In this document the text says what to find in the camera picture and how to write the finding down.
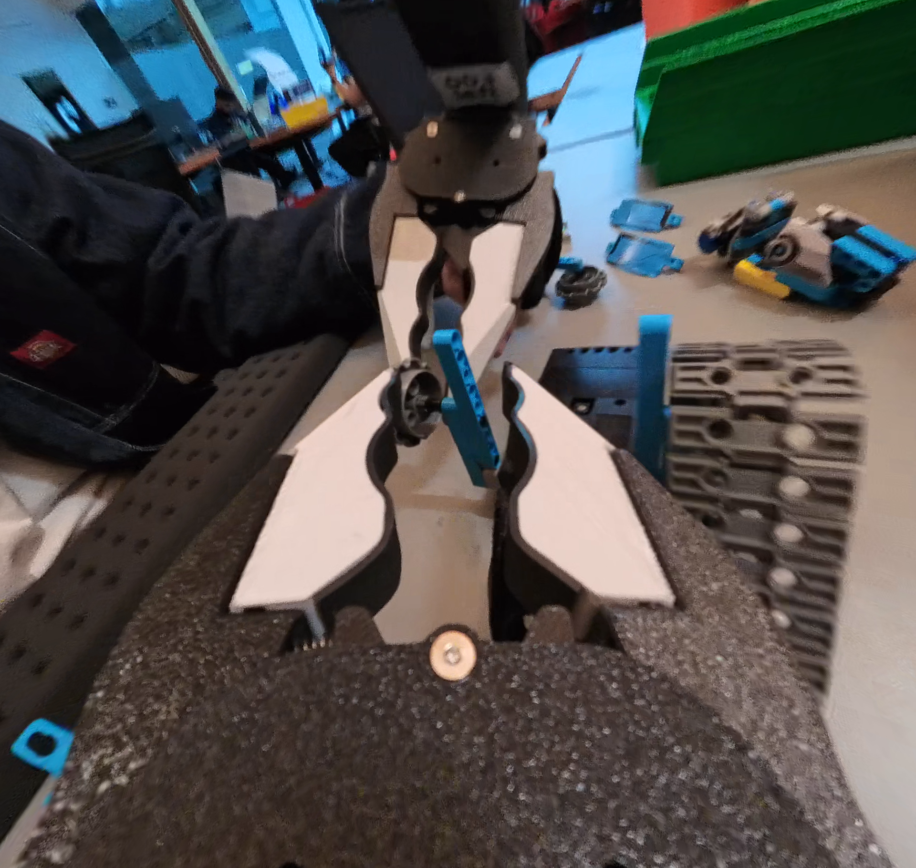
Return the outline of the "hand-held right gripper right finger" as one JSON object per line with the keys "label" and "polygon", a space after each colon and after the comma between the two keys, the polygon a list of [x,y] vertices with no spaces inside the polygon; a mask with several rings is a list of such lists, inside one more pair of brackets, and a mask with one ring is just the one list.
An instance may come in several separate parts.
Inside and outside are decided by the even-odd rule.
{"label": "hand-held right gripper right finger", "polygon": [[616,463],[617,449],[528,373],[503,367],[510,534],[577,594],[671,609],[676,595]]}

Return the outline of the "short blue toy beam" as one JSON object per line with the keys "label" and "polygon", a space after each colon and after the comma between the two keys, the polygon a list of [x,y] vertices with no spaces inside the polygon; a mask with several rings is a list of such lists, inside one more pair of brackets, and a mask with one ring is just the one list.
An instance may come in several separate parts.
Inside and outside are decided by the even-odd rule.
{"label": "short blue toy beam", "polygon": [[485,488],[488,476],[499,469],[500,453],[461,333],[456,328],[436,331],[432,346],[449,389],[441,400],[442,420],[472,484]]}

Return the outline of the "black dimpled pad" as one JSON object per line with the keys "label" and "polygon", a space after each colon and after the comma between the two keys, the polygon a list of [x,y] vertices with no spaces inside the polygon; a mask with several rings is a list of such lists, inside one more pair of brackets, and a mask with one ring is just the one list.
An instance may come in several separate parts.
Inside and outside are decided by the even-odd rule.
{"label": "black dimpled pad", "polygon": [[209,401],[2,613],[3,838],[48,777],[14,742],[38,719],[73,729],[141,600],[269,463],[348,348],[323,335],[218,374]]}

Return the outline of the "person's denim jacket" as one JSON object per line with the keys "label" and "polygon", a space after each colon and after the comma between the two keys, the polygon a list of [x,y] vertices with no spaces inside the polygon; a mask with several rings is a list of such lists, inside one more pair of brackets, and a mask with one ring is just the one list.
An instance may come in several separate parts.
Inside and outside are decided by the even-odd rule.
{"label": "person's denim jacket", "polygon": [[2,439],[87,468],[143,466],[208,401],[136,340],[132,257],[177,198],[88,174],[2,122]]}

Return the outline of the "blue toy panel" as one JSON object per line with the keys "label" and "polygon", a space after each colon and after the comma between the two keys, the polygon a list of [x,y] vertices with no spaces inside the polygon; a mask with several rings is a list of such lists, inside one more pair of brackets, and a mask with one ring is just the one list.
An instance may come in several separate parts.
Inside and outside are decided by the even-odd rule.
{"label": "blue toy panel", "polygon": [[604,260],[610,266],[643,278],[679,273],[684,261],[667,241],[622,231],[608,244]]}
{"label": "blue toy panel", "polygon": [[677,230],[683,216],[667,201],[625,198],[610,214],[610,225],[620,230],[660,233]]}

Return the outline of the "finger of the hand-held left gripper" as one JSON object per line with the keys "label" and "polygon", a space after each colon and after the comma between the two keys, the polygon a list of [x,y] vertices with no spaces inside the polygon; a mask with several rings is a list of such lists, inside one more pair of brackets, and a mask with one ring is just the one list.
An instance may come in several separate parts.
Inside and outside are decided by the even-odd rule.
{"label": "finger of the hand-held left gripper", "polygon": [[495,356],[517,312],[513,287],[523,234],[521,224],[496,224],[471,243],[472,292],[461,314],[461,332],[475,380]]}
{"label": "finger of the hand-held left gripper", "polygon": [[390,368],[419,358],[431,321],[437,240],[419,218],[396,218],[377,301]]}

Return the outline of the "black motor battery block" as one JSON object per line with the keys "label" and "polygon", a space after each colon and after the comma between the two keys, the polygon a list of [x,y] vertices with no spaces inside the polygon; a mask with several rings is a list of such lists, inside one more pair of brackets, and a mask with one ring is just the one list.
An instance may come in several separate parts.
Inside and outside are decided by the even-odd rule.
{"label": "black motor battery block", "polygon": [[833,339],[670,348],[662,481],[734,558],[825,701],[866,450],[866,392]]}

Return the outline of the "black toy sprocket wheel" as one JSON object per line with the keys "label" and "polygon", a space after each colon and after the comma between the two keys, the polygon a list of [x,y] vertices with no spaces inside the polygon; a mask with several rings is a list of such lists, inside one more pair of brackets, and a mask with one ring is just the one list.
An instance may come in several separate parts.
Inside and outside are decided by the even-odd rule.
{"label": "black toy sprocket wheel", "polygon": [[393,371],[383,391],[396,442],[416,448],[441,425],[445,393],[440,379],[419,358],[408,358]]}

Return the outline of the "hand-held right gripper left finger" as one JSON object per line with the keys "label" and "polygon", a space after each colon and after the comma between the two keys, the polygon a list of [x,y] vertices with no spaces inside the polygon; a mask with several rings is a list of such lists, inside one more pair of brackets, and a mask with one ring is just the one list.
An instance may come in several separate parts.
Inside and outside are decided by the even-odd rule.
{"label": "hand-held right gripper left finger", "polygon": [[380,611],[401,575],[401,547],[385,481],[397,462],[378,374],[294,448],[235,591],[231,612],[348,605]]}

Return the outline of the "blue brick separator tool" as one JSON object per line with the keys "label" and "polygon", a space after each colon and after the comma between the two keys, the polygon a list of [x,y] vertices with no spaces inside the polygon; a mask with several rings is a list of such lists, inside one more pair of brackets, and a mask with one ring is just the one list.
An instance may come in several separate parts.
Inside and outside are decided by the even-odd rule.
{"label": "blue brick separator tool", "polygon": [[20,762],[54,778],[59,778],[73,744],[73,732],[44,718],[29,723],[10,746]]}

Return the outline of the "green storage bin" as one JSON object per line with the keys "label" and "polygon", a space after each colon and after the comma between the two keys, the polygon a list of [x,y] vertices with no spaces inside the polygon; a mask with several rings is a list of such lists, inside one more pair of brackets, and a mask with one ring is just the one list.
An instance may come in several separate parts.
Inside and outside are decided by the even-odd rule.
{"label": "green storage bin", "polygon": [[641,164],[671,186],[914,139],[915,0],[762,0],[647,39]]}

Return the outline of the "person's left forearm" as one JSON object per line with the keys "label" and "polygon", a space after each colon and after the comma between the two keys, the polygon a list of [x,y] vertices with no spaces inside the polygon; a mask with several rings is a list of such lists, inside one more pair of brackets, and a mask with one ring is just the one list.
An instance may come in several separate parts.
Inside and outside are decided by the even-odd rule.
{"label": "person's left forearm", "polygon": [[305,209],[172,224],[139,285],[140,343],[204,373],[319,335],[359,338],[379,319],[369,224],[384,178],[378,169]]}

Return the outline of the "small black toy wheel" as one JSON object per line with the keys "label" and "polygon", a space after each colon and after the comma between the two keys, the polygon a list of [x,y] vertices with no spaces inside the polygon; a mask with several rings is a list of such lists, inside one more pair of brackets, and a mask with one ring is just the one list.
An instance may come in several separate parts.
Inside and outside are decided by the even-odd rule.
{"label": "small black toy wheel", "polygon": [[572,256],[560,257],[557,269],[559,277],[554,290],[565,310],[576,310],[594,303],[607,283],[605,270]]}

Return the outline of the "small blue white toy robot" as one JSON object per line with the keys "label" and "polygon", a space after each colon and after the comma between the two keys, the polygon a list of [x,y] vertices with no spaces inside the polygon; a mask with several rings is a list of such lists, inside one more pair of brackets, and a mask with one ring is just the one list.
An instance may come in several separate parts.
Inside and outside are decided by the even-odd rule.
{"label": "small blue white toy robot", "polygon": [[748,201],[703,228],[698,248],[740,285],[843,311],[876,302],[914,265],[914,247],[854,212],[824,204],[805,220],[796,208],[790,191]]}

